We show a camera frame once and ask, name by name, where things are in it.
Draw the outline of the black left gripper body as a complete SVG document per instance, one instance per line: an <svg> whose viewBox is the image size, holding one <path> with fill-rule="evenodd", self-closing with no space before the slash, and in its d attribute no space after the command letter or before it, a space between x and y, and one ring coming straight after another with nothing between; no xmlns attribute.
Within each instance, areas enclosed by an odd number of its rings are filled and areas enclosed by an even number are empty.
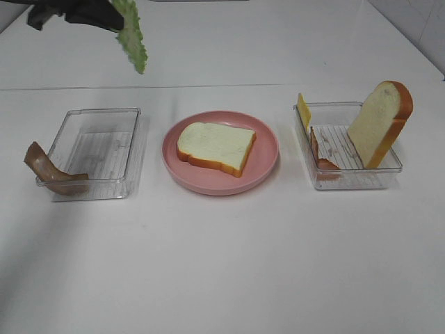
<svg viewBox="0 0 445 334"><path fill-rule="evenodd" d="M43 25L54 15L62 16L70 7L66 0L36 1L28 13L26 23L34 29L42 30Z"/></svg>

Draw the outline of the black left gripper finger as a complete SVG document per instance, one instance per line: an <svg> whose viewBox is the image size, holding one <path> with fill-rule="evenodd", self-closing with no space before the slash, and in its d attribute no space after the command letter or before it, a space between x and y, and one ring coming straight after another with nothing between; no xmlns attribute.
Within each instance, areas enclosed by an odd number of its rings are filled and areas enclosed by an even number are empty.
<svg viewBox="0 0 445 334"><path fill-rule="evenodd" d="M65 12L65 20L72 24L86 24L109 31L121 31L124 18L110 1L72 1Z"/></svg>

